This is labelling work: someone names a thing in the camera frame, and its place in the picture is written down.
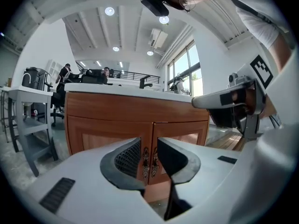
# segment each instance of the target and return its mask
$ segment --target cabinet door panel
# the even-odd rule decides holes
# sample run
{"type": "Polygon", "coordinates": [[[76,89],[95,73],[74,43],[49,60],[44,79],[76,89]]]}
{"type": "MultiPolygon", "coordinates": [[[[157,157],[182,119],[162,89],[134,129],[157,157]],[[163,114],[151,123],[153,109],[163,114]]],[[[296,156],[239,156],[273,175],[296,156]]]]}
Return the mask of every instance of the cabinet door panel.
{"type": "Polygon", "coordinates": [[[187,123],[155,123],[153,144],[150,161],[149,184],[169,180],[160,160],[157,158],[157,139],[160,137],[173,138],[196,145],[205,145],[208,121],[187,123]]]}
{"type": "Polygon", "coordinates": [[[141,159],[137,179],[148,184],[149,171],[143,172],[143,154],[151,152],[153,123],[121,122],[68,116],[68,137],[71,154],[102,147],[121,140],[140,137],[141,159]]]}

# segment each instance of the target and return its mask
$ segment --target white t-shirt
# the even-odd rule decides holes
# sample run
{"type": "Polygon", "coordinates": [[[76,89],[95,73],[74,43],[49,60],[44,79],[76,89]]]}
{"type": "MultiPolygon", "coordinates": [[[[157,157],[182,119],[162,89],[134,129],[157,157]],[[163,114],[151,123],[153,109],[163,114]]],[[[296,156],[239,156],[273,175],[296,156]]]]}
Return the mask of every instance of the white t-shirt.
{"type": "Polygon", "coordinates": [[[175,84],[175,85],[177,86],[177,88],[178,88],[178,94],[179,94],[179,95],[182,95],[182,94],[183,94],[183,93],[182,93],[182,90],[184,89],[183,82],[181,82],[181,81],[176,81],[174,84],[175,84]]]}
{"type": "Polygon", "coordinates": [[[252,13],[236,8],[241,20],[248,30],[269,49],[279,34],[279,26],[283,30],[289,30],[289,25],[281,11],[273,0],[239,0],[260,14],[270,19],[274,24],[268,24],[252,13]]]}

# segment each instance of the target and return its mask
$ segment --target black fisheye border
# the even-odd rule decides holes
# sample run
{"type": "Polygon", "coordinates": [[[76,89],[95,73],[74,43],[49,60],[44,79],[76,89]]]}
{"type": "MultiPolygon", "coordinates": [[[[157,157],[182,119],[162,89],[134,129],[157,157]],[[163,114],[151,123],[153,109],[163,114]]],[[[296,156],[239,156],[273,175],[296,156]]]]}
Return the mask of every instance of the black fisheye border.
{"type": "MultiPolygon", "coordinates": [[[[23,0],[0,0],[1,18],[0,18],[0,32],[2,32],[7,22],[15,10],[22,3],[23,0]]],[[[299,41],[299,23],[298,23],[298,0],[274,0],[277,6],[288,20],[292,31],[299,41]]],[[[296,209],[296,197],[298,197],[298,165],[293,173],[289,183],[279,196],[278,200],[273,206],[262,216],[257,223],[267,223],[270,221],[278,221],[280,217],[283,218],[284,223],[292,223],[298,219],[296,209]]],[[[0,195],[2,202],[2,217],[3,223],[13,223],[14,221],[22,221],[28,223],[40,223],[27,209],[21,204],[18,197],[15,196],[11,186],[9,185],[3,170],[0,167],[0,195]]]]}

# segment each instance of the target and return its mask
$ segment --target window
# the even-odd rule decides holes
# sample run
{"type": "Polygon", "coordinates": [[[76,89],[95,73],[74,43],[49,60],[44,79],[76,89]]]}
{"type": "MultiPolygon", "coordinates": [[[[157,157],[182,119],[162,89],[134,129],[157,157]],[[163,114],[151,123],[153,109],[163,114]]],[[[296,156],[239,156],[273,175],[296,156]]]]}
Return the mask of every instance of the window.
{"type": "Polygon", "coordinates": [[[199,62],[199,57],[198,57],[197,48],[195,44],[189,49],[189,56],[190,56],[191,66],[194,66],[199,62]]]}
{"type": "Polygon", "coordinates": [[[168,65],[168,90],[173,84],[173,79],[181,76],[184,79],[184,90],[191,96],[203,95],[202,76],[197,47],[192,41],[168,65]]]}
{"type": "Polygon", "coordinates": [[[189,68],[187,52],[184,53],[177,61],[174,62],[176,76],[183,73],[189,68]]]}

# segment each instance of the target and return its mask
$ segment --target man wearing glasses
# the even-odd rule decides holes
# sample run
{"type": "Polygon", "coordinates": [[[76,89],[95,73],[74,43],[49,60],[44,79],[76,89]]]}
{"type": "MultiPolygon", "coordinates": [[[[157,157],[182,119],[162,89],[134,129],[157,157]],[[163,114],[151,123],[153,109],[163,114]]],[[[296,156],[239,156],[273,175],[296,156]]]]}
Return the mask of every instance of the man wearing glasses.
{"type": "MultiPolygon", "coordinates": [[[[175,9],[190,12],[197,3],[204,0],[159,1],[175,9]]],[[[289,30],[288,23],[280,10],[272,0],[232,0],[232,2],[236,5],[236,11],[248,30],[269,50],[280,72],[291,56],[291,49],[285,39],[285,31],[289,30]]],[[[252,91],[246,92],[244,97],[247,104],[254,103],[251,102],[252,95],[252,91]]],[[[233,96],[233,100],[238,100],[237,94],[233,96]]],[[[274,113],[275,108],[267,97],[266,108],[261,118],[274,113]]]]}

